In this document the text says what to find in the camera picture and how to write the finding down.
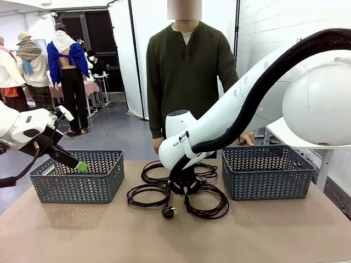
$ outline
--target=tan cap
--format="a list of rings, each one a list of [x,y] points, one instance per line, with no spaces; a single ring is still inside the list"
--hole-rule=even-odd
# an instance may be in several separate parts
[[[18,44],[17,45],[19,45],[20,43],[21,43],[21,41],[23,40],[23,39],[25,39],[26,37],[31,37],[27,32],[21,32],[21,33],[19,33],[18,34]]]

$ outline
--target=black pants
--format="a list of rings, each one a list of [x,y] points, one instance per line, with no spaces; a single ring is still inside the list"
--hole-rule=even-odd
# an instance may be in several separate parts
[[[6,105],[9,108],[13,108],[19,112],[28,111],[29,107],[27,104],[26,95],[24,94],[22,87],[17,87],[17,97],[5,97]]]
[[[80,129],[88,128],[86,91],[80,69],[70,68],[62,70],[62,92],[64,94],[66,109],[74,117],[74,120],[70,122],[71,130],[76,132]]]
[[[34,99],[37,108],[45,108],[48,111],[54,111],[53,100],[51,98],[51,93],[49,86],[46,87],[33,87],[27,85],[29,92]]]

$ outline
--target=gray plastic basket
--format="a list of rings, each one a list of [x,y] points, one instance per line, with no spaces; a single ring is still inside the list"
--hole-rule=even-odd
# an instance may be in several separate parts
[[[69,150],[88,164],[81,172],[48,159],[30,174],[42,203],[108,204],[124,179],[123,151]]]
[[[222,151],[223,179],[233,200],[306,198],[315,167],[286,145]]]

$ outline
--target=person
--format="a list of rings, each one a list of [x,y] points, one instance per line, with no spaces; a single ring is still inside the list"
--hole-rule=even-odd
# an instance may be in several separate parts
[[[198,3],[201,1],[175,1],[177,19],[149,40],[149,125],[157,154],[166,136],[169,113],[189,110],[199,119],[219,99],[217,76],[224,92],[239,79],[226,37],[195,17]],[[237,144],[253,146],[253,141],[254,133],[247,133],[238,138]]]
[[[25,84],[17,69],[16,57],[4,47],[0,37],[0,90],[3,101],[19,112],[28,111],[28,104],[22,86]]]
[[[17,69],[24,77],[36,107],[54,111],[47,75],[48,57],[27,32],[19,33],[18,41]]]
[[[62,82],[66,108],[74,117],[68,135],[85,134],[89,129],[84,88],[84,80],[89,78],[87,60],[83,48],[67,34],[64,24],[56,24],[55,30],[55,37],[47,46],[50,76],[56,90]]]
[[[106,63],[97,58],[97,54],[94,51],[88,51],[88,57],[89,61],[93,64],[93,68],[91,69],[92,74],[102,75],[107,71]]]

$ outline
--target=white brick wall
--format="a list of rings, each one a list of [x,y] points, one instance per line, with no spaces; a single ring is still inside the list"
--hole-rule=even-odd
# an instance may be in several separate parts
[[[273,50],[293,45],[299,38],[326,28],[351,28],[350,11],[350,0],[241,0],[239,76]],[[351,52],[322,53],[305,63],[312,67],[338,56],[351,56]],[[336,150],[332,162],[330,177],[351,196],[351,150]]]

